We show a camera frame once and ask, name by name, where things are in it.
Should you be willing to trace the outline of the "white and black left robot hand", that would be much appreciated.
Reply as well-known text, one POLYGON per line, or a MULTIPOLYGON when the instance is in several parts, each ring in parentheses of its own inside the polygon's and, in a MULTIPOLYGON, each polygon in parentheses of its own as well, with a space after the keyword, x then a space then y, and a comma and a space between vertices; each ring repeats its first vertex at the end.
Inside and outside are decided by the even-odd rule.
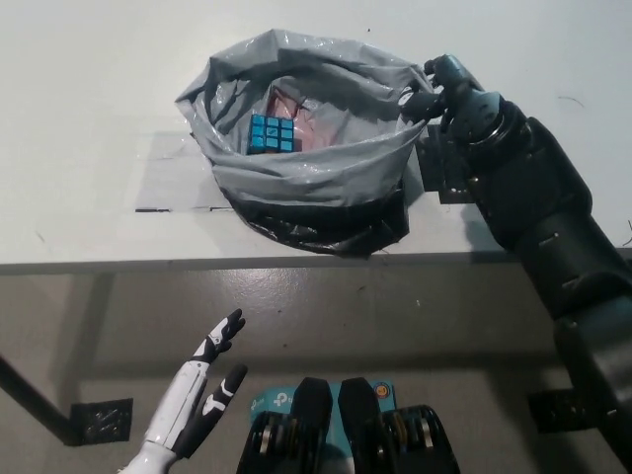
POLYGON ((145 439, 173 452, 178 459, 191 457, 226 411, 243 382, 248 367, 235 365, 208 396, 204 390, 208 372, 231 340, 244 327, 237 309, 204 337, 194 354, 178 370, 155 412, 145 439))

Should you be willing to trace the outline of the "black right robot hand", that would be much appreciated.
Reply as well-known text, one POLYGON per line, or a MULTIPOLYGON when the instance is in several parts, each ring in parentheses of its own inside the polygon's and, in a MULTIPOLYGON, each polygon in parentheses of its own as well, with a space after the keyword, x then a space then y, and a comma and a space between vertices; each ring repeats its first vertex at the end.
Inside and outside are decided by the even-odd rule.
POLYGON ((453 55, 427 61, 424 72, 431 91, 411 82, 401 93, 398 105, 405 120, 440 119, 440 130, 458 140, 475 143, 488 136, 501 114, 501 95, 488 92, 453 55))

